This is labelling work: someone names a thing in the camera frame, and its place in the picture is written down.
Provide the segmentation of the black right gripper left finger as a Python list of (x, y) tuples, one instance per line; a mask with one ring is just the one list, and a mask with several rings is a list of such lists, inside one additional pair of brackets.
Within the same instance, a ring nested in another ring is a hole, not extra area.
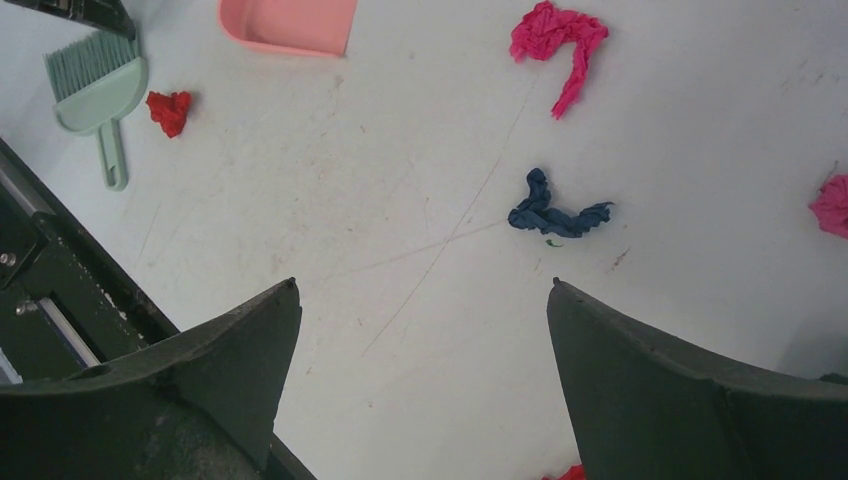
[(257, 479), (294, 354), (294, 279), (143, 350), (1, 390), (5, 479)]

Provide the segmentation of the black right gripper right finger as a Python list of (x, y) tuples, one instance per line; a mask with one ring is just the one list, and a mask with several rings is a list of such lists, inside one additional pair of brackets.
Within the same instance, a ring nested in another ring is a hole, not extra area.
[(843, 479), (847, 380), (711, 352), (555, 280), (547, 317), (591, 479)]

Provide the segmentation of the mint green hand brush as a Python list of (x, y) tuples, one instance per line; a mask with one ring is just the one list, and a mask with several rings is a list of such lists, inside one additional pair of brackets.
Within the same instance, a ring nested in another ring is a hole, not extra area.
[(96, 139), (105, 186), (129, 181), (120, 121), (147, 91), (148, 64), (140, 40), (97, 31), (44, 57), (58, 126)]

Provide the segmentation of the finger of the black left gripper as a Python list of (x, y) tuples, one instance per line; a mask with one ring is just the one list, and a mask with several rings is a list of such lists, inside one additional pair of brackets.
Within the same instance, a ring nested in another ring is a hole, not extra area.
[(120, 0), (6, 0), (6, 3), (135, 40), (134, 21)]

